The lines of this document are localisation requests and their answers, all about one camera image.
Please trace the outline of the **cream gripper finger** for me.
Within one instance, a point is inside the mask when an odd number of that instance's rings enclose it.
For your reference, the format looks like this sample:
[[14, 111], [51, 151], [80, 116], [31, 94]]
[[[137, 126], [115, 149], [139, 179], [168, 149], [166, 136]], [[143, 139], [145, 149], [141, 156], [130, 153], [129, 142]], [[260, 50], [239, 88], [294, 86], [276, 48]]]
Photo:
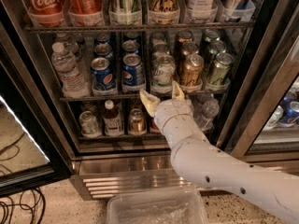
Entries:
[[148, 93], [147, 91], [145, 91], [143, 89], [141, 89], [139, 91], [139, 95], [140, 95], [141, 102], [144, 105], [144, 107], [146, 108], [148, 114], [151, 117], [154, 117], [155, 111], [161, 102], [160, 99], [158, 97]]
[[185, 94], [175, 80], [172, 81], [172, 99], [177, 101], [185, 100]]

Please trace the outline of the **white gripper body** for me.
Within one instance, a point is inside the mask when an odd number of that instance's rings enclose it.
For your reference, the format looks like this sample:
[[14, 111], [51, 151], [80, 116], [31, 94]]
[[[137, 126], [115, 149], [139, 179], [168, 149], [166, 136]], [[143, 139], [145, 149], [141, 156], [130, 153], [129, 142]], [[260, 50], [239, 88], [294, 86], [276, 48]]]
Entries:
[[154, 121], [157, 126], [164, 126], [176, 116], [192, 115], [192, 110], [186, 101], [169, 99], [162, 101], [155, 110]]

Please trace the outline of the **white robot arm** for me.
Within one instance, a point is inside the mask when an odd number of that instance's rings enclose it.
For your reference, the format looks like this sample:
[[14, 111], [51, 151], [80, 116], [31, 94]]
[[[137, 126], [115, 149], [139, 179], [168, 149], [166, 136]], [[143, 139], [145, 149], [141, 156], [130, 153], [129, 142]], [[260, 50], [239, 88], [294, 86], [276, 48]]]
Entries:
[[255, 204], [288, 224], [299, 224], [299, 177], [240, 161], [212, 146], [193, 118], [176, 81], [172, 97], [139, 91], [142, 104], [171, 149], [171, 165], [201, 188], [221, 189]]

